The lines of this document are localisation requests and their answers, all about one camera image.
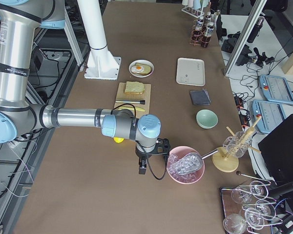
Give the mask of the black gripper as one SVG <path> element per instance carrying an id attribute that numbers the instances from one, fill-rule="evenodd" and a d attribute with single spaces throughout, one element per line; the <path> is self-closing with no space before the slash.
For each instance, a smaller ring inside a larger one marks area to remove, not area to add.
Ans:
<path id="1" fill-rule="evenodd" d="M 144 174 L 147 171 L 147 161 L 152 154 L 146 152 L 145 148 L 136 141 L 135 153 L 139 158 L 139 174 Z"/>

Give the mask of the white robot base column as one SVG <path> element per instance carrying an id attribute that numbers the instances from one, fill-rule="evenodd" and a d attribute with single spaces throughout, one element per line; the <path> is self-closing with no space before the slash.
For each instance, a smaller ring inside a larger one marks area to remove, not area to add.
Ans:
<path id="1" fill-rule="evenodd" d="M 116 80 L 121 58 L 113 56 L 108 49 L 99 2 L 97 0 L 79 0 L 78 7 L 90 46 L 84 77 Z"/>

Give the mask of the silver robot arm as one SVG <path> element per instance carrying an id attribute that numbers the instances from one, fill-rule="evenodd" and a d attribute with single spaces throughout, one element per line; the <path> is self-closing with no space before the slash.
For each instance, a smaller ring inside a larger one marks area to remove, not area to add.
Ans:
<path id="1" fill-rule="evenodd" d="M 97 127 L 105 136 L 135 141 L 144 174 L 149 157 L 164 143 L 155 115 L 136 118 L 129 110 L 56 108 L 25 100 L 35 29 L 62 29 L 64 10 L 62 0 L 0 0 L 0 143 L 39 128 Z"/>

